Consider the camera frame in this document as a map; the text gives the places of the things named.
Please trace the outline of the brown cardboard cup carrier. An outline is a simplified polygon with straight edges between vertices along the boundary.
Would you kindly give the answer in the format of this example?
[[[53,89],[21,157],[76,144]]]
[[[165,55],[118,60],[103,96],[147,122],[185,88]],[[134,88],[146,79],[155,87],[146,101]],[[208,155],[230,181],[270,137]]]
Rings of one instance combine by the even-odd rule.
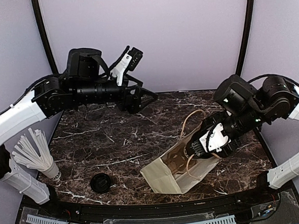
[[[175,178],[186,172],[186,164],[189,156],[185,154],[184,150],[185,144],[181,143],[161,156],[162,161]]]

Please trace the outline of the cream paper bag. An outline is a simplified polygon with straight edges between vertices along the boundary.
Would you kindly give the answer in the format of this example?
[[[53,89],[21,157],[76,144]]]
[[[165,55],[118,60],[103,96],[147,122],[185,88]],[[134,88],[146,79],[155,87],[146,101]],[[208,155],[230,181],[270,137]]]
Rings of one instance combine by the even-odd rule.
[[[187,136],[183,135],[184,128],[188,118],[197,112],[206,115],[201,109],[190,113],[183,122],[178,142],[140,170],[154,193],[185,194],[200,183],[221,161],[221,158],[215,154],[212,154],[209,159],[194,159],[194,156],[186,151],[188,141],[200,126]]]

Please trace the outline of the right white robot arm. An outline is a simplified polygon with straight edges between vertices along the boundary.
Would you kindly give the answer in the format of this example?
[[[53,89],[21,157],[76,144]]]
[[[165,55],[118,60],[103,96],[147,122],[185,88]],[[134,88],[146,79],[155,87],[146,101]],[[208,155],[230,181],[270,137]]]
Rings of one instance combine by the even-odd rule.
[[[271,124],[278,118],[299,121],[299,84],[281,75],[264,74],[257,89],[251,81],[234,74],[214,93],[214,101],[224,108],[204,118],[185,146],[188,156],[208,159],[231,155],[247,132]]]

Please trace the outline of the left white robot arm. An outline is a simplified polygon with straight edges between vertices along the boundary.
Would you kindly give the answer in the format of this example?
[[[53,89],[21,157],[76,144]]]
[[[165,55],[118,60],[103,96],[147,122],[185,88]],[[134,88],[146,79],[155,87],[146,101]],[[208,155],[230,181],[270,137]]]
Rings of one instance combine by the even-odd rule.
[[[65,212],[50,185],[41,183],[17,167],[4,144],[31,125],[80,105],[114,102],[119,110],[137,114],[157,100],[157,94],[142,87],[143,83],[127,75],[118,82],[115,77],[83,78],[46,76],[33,83],[10,107],[0,113],[0,180],[27,195],[53,217]]]

